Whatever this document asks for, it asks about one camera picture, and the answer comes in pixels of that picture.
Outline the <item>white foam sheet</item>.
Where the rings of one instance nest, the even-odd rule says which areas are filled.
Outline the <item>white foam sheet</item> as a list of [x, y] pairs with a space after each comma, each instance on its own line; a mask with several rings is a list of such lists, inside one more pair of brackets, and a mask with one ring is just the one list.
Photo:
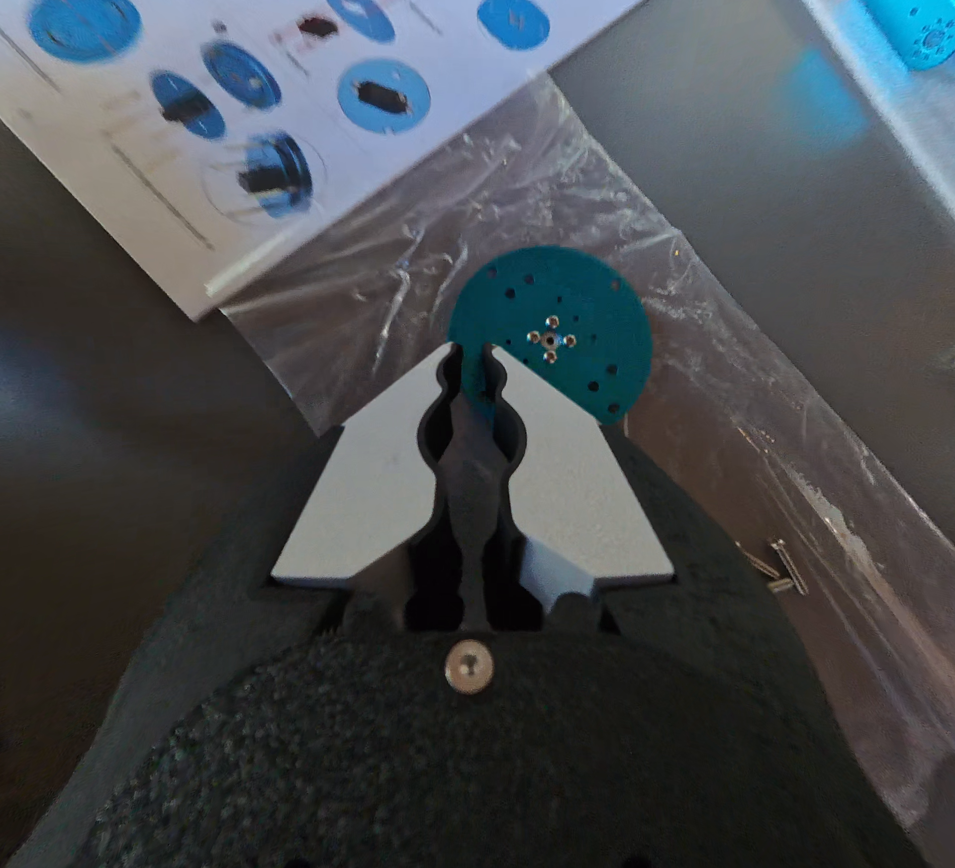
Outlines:
[[860, 0], [798, 1], [940, 206], [953, 215], [953, 56], [914, 72]]

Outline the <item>clear plastic bag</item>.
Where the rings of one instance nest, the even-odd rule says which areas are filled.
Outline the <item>clear plastic bag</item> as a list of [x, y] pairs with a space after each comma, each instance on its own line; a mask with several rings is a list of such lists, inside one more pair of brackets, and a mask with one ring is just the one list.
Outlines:
[[465, 282], [521, 246], [606, 261], [644, 301], [627, 437], [755, 554], [883, 799], [953, 862], [953, 545], [586, 130], [548, 76], [321, 232], [223, 313], [316, 435], [442, 342]]

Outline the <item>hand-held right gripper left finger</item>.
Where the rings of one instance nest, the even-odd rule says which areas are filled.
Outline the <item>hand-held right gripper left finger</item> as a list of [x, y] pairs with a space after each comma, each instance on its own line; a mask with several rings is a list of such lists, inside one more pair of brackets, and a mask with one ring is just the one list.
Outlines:
[[270, 570], [282, 586], [343, 589], [425, 534], [446, 506], [462, 349], [439, 346], [341, 426]]

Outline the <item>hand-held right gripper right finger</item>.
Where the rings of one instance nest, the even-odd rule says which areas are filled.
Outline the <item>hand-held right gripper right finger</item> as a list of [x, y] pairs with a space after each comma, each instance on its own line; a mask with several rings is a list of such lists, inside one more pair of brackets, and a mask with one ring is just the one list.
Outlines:
[[548, 616], [559, 599], [664, 585], [675, 566], [592, 414], [508, 350], [485, 345], [505, 465], [482, 556], [488, 616]]

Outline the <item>grey desk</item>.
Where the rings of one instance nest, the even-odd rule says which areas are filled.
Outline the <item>grey desk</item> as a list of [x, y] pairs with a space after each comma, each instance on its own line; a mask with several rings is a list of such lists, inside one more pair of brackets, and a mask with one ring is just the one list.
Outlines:
[[[550, 78], [953, 545], [953, 220], [798, 0], [650, 0]], [[2, 127], [2, 858], [144, 637], [173, 710], [266, 631], [191, 576], [317, 435], [223, 314], [191, 322]]]

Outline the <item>blue round disc plate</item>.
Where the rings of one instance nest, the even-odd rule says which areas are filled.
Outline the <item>blue round disc plate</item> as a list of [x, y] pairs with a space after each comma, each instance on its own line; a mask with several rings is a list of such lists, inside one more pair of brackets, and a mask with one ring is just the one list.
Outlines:
[[624, 277], [571, 248], [498, 256], [464, 285], [448, 330], [461, 386], [487, 398], [482, 352], [502, 348], [603, 425], [620, 421], [651, 376], [651, 321]]

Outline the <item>open assembly manual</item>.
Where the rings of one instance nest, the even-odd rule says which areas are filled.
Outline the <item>open assembly manual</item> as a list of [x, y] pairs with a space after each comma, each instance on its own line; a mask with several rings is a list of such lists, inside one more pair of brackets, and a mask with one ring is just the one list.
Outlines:
[[2, 121], [191, 319], [647, 0], [1, 0]]

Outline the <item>scattered small screws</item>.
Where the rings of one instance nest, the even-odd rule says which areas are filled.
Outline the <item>scattered small screws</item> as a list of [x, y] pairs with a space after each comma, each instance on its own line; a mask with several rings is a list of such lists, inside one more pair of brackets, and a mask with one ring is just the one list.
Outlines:
[[785, 540], [766, 541], [760, 550], [762, 556], [748, 551], [738, 541], [735, 546], [748, 564], [764, 579], [774, 595], [790, 591], [803, 598], [809, 595], [806, 578], [798, 570]]

